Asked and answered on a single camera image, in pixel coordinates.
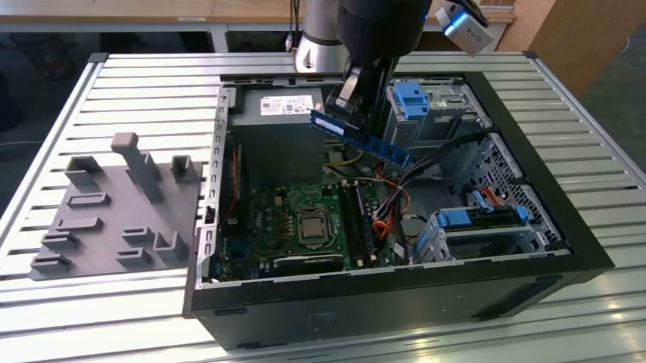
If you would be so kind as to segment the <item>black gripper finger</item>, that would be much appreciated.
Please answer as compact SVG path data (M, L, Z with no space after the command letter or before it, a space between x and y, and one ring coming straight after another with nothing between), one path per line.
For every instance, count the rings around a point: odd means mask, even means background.
M327 98L327 111L341 124L344 136L357 143L361 142L361 126L364 123L361 68L351 67L344 82L336 85Z
M363 131L381 138L387 118L387 87L395 71L399 58L380 58L364 70L367 72L364 85L364 125Z

